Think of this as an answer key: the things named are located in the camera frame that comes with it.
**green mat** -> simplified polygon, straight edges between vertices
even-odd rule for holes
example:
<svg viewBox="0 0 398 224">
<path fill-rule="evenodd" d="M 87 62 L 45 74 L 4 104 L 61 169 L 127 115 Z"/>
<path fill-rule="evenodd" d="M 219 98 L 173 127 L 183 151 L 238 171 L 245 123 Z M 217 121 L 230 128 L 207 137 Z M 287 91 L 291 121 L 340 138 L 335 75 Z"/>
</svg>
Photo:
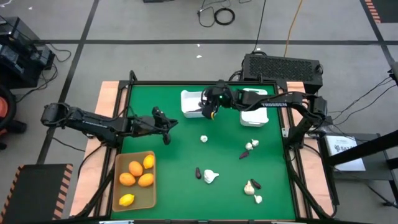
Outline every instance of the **green mat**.
<svg viewBox="0 0 398 224">
<path fill-rule="evenodd" d="M 214 121 L 185 118 L 181 112 L 182 90 L 202 91 L 207 86 L 134 85 L 131 106 L 134 112 L 150 114 L 158 106 L 168 118 L 179 124 L 170 134 L 172 142 L 165 146 L 162 136 L 126 138 L 122 153 L 154 151 L 156 158 L 157 203 L 154 208 L 113 212 L 112 219 L 253 219 L 293 220 L 295 218 L 285 161 L 282 157 L 282 135 L 277 109 L 267 110 L 269 122 L 261 128 L 244 127 L 239 112 L 220 109 Z M 233 88 L 265 89 L 274 94 L 273 86 L 233 86 Z M 208 142 L 200 141 L 201 135 Z M 244 159 L 239 156 L 245 144 L 258 139 L 259 146 Z M 195 168 L 211 169 L 220 174 L 208 185 L 195 178 Z M 257 180 L 263 197 L 254 203 L 243 188 L 249 179 Z"/>
</svg>

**black robotic arm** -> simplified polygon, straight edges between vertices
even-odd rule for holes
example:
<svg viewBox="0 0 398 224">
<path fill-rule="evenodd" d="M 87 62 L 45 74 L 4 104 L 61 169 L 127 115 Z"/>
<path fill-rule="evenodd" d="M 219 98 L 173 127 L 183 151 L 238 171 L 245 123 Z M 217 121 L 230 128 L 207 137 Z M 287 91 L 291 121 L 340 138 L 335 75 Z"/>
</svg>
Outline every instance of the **black robotic arm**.
<svg viewBox="0 0 398 224">
<path fill-rule="evenodd" d="M 238 111 L 253 111 L 263 107 L 296 109 L 303 119 L 296 127 L 289 129 L 286 144 L 299 148 L 302 147 L 305 133 L 312 126 L 320 125 L 327 114 L 327 103 L 321 96 L 296 91 L 278 95 L 259 95 L 253 91 L 232 90 L 223 80 L 219 80 L 215 86 L 208 87 L 203 91 L 201 103 L 203 105 L 202 115 L 209 119 L 214 119 L 220 106 Z"/>
<path fill-rule="evenodd" d="M 83 134 L 96 136 L 109 147 L 120 146 L 123 137 L 136 138 L 150 134 L 161 134 L 164 144 L 170 144 L 169 131 L 178 124 L 177 120 L 168 119 L 158 107 L 152 109 L 152 116 L 109 118 L 83 111 L 66 103 L 51 103 L 45 106 L 41 122 L 48 127 L 69 127 Z"/>
</svg>

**gray floor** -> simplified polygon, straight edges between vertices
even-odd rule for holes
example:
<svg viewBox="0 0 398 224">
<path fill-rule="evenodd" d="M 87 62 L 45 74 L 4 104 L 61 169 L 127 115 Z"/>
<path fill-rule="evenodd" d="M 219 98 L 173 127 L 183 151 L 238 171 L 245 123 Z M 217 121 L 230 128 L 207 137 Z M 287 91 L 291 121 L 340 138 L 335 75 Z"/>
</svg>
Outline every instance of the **gray floor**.
<svg viewBox="0 0 398 224">
<path fill-rule="evenodd" d="M 94 0 L 14 0 L 0 8 L 2 16 L 19 16 L 42 39 L 80 40 Z M 162 4 L 143 4 L 141 0 L 100 0 L 91 24 L 88 40 L 200 40 L 249 39 L 257 35 L 262 1 L 238 4 L 231 0 L 236 20 L 230 26 L 215 25 L 204 28 L 198 24 L 200 0 L 176 0 Z M 260 39 L 285 40 L 299 0 L 268 0 Z M 209 23 L 208 11 L 201 17 Z M 398 24 L 378 24 L 385 40 L 398 40 Z M 359 0 L 305 0 L 292 40 L 377 40 Z M 77 45 L 56 45 L 75 54 Z M 102 81 L 126 80 L 133 69 L 139 80 L 217 80 L 227 79 L 252 44 L 86 44 L 76 65 L 66 102 L 84 110 L 95 109 Z M 284 45 L 258 45 L 269 55 L 283 56 Z M 389 46 L 391 55 L 398 58 L 398 46 Z M 341 110 L 375 84 L 387 77 L 387 60 L 379 45 L 290 45 L 288 57 L 321 61 L 325 73 L 320 94 L 328 100 L 330 110 Z M 58 78 L 46 90 L 37 91 L 19 104 L 17 118 L 29 125 L 23 135 L 4 138 L 9 147 L 0 152 L 3 181 L 0 198 L 5 198 L 12 176 L 20 164 L 34 164 L 43 144 L 46 129 L 40 124 L 43 105 L 59 99 L 63 84 L 71 69 L 73 57 L 57 63 Z M 365 97 L 350 111 L 372 102 L 390 85 L 384 85 Z M 340 127 L 345 132 L 386 134 L 398 128 L 398 102 L 389 90 L 370 108 L 353 115 Z M 55 137 L 84 149 L 86 137 L 70 129 L 56 130 Z M 390 156 L 398 156 L 395 149 Z M 77 168 L 83 153 L 52 142 L 46 164 L 72 163 Z M 73 176 L 72 186 L 76 182 Z M 389 199 L 393 199 L 386 182 L 372 185 Z M 396 223 L 397 210 L 381 206 L 381 200 L 363 184 L 337 182 L 341 200 L 337 217 L 342 220 L 369 223 Z M 74 188 L 68 195 L 68 216 Z"/>
</svg>

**yellow lemon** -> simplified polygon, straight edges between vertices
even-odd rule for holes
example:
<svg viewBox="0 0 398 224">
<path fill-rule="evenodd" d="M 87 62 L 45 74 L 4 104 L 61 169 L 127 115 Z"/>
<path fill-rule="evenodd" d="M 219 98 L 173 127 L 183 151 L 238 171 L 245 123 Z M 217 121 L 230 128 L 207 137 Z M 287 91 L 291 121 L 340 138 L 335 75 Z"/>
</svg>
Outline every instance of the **yellow lemon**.
<svg viewBox="0 0 398 224">
<path fill-rule="evenodd" d="M 148 187 L 154 183 L 154 175 L 153 174 L 144 174 L 138 180 L 138 185 L 141 187 Z"/>
<path fill-rule="evenodd" d="M 119 204 L 121 206 L 127 207 L 127 206 L 131 205 L 133 203 L 133 201 L 134 201 L 134 195 L 126 194 L 126 195 L 123 195 L 123 197 L 121 197 L 119 199 Z"/>
<path fill-rule="evenodd" d="M 131 186 L 136 183 L 136 179 L 130 173 L 122 173 L 119 176 L 119 181 L 124 186 Z"/>
<path fill-rule="evenodd" d="M 144 164 L 144 168 L 145 168 L 145 169 L 150 169 L 150 168 L 152 168 L 152 167 L 154 166 L 154 164 L 155 164 L 155 156 L 152 155 L 152 154 L 146 156 L 145 159 L 144 159 L 143 164 Z"/>
<path fill-rule="evenodd" d="M 132 161 L 129 164 L 129 171 L 134 177 L 139 177 L 142 175 L 144 169 L 142 168 L 141 164 L 137 161 Z"/>
</svg>

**purple eggplant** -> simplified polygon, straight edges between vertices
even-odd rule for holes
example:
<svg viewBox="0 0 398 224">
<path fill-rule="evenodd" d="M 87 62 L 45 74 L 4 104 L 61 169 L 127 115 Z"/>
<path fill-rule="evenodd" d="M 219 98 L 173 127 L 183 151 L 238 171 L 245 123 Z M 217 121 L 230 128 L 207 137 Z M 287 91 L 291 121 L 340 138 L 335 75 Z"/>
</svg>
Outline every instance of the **purple eggplant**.
<svg viewBox="0 0 398 224">
<path fill-rule="evenodd" d="M 249 155 L 249 151 L 246 150 L 246 151 L 244 151 L 244 152 L 241 154 L 241 156 L 239 156 L 239 159 L 243 159 L 243 158 L 245 158 L 245 157 L 248 156 L 248 155 Z"/>
<path fill-rule="evenodd" d="M 197 167 L 196 172 L 195 172 L 195 175 L 196 175 L 197 179 L 201 179 L 201 174 L 200 174 L 200 169 L 199 169 L 199 167 Z"/>
<path fill-rule="evenodd" d="M 257 189 L 261 189 L 261 185 L 259 183 L 257 183 L 257 181 L 255 181 L 254 179 L 250 179 L 252 185 L 257 188 Z"/>
</svg>

